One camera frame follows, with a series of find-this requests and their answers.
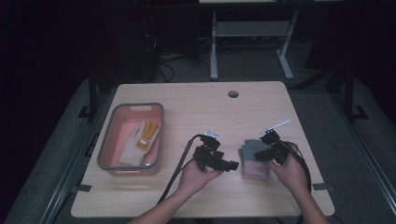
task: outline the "metal leg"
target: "metal leg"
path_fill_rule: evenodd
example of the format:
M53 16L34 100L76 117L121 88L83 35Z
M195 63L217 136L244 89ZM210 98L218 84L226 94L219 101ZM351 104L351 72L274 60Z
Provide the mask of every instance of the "metal leg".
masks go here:
M276 50L277 58L280 61L280 65L282 66L283 73L285 74L285 77L287 79L293 79L293 73L290 70L288 61L286 60L285 56L286 56L286 51L288 50L291 35L293 34L295 22L297 21L298 12L299 12L298 9L293 11L288 26L288 30L285 35L285 43L283 44L281 49Z
M212 51L210 52L210 80L217 80L218 78L218 60L216 58L216 11L213 11Z

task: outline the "gray floor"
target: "gray floor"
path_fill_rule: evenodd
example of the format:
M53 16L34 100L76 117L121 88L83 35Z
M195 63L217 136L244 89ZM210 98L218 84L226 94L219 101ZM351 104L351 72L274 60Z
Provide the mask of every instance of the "gray floor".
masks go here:
M276 58L275 48L278 44L276 41L265 42L259 48L244 46L244 51L219 54L218 81L279 80L286 86L292 86L318 72L304 68L311 43L292 42L287 58L295 79L286 80ZM175 77L171 82L209 81L207 68L209 54L201 54L200 59L206 64L197 59L179 59L168 63L175 69ZM162 70L170 77L171 73L167 67L162 67ZM160 77L154 80L154 82L162 81ZM324 89L326 83L325 77L306 90L290 91L290 98L324 181L332 188L330 194L335 207L335 216L329 217L329 220L331 223L349 224L396 223L396 216L375 181L350 124L339 109L337 102L342 100L342 93L335 95L327 93ZM44 148L6 223L48 223L45 218L42 219L44 215L55 217L54 223L126 223L128 221L128 218L75 218L70 215L76 197L72 186L83 177L90 159L84 156L85 150L92 149L89 144L102 128L113 93L100 93L99 96L100 108L94 121L88 122L88 119L78 118L79 110L89 104L88 83L85 81L81 84ZM396 186L396 167L393 162L396 159L394 150L396 129L375 104L368 89L359 81L356 81L354 100L356 105L363 107L369 119L357 120L353 127L359 129L376 159L380 161L391 184ZM67 167L74 164L76 168L72 170L69 181L65 183L67 187L62 188L60 181ZM61 199L59 204L64 202L59 213L57 209L51 212L47 209L48 204L62 190L73 192L59 197ZM295 223L297 219L280 217L280 220L284 223ZM170 223L194 223L194 220L173 219ZM279 222L269 217L257 217L220 218L215 219L213 223Z

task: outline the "dark background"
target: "dark background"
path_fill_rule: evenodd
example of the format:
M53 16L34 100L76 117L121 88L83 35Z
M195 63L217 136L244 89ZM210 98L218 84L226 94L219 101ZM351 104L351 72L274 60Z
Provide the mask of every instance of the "dark background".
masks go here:
M353 7L326 16L315 15L316 22L313 11L302 10L293 36L317 38L307 62L310 67L325 69L353 52L350 66L356 77L396 123L395 4L355 2L358 4ZM0 221L7 216L73 93L90 73L95 73L101 91L121 83L150 82L156 59L145 50L143 33L156 35L164 45L194 53L196 37L210 32L206 29L211 22L208 11L179 11L172 16L157 12L142 26L142 15L108 11L101 3L1 3ZM319 29L318 21L325 28ZM124 64L126 60L135 63Z

